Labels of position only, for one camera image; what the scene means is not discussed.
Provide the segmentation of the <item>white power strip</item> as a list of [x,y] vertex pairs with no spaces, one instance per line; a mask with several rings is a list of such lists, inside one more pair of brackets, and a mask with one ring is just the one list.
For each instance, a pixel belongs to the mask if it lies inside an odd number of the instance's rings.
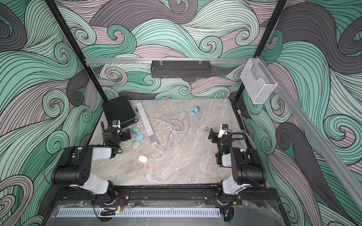
[[155,136],[155,134],[153,132],[153,129],[151,127],[151,124],[149,122],[149,119],[148,119],[148,117],[147,117],[147,115],[145,113],[145,110],[144,110],[143,106],[142,106],[142,103],[137,103],[136,106],[137,106],[137,109],[139,111],[140,118],[142,119],[142,124],[143,124],[143,126],[145,128],[145,131],[146,131],[148,137],[149,137],[149,140],[150,140],[150,142],[151,142],[151,144],[153,146],[156,146],[158,144],[158,142],[157,142],[156,136]]

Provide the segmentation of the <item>teal blue charger adapter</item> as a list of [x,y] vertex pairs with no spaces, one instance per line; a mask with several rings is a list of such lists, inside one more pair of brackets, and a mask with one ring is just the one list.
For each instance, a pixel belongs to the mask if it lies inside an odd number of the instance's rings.
[[188,112],[188,116],[189,116],[190,118],[194,117],[195,115],[196,115],[196,113],[193,112],[193,111]]

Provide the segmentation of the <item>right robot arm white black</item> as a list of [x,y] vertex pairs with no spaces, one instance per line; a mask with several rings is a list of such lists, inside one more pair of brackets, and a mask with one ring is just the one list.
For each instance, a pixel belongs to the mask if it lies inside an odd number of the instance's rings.
[[239,194],[249,188],[265,189],[266,172],[257,150],[254,148],[234,147],[234,141],[241,141],[249,135],[245,131],[230,132],[222,128],[219,132],[206,129],[208,139],[217,145],[216,163],[220,167],[230,168],[232,175],[222,180],[217,188],[217,201],[223,205],[234,204]]

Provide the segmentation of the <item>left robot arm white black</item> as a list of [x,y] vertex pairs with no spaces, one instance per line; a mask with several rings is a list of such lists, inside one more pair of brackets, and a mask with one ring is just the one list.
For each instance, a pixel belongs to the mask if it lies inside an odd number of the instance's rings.
[[105,205],[112,205],[116,201],[125,204],[125,198],[117,193],[113,182],[91,173],[91,165],[122,153],[120,144],[131,139],[131,130],[121,131],[115,127],[103,129],[102,139],[103,145],[65,148],[51,174],[51,183],[60,187],[79,187],[100,199],[104,195]]

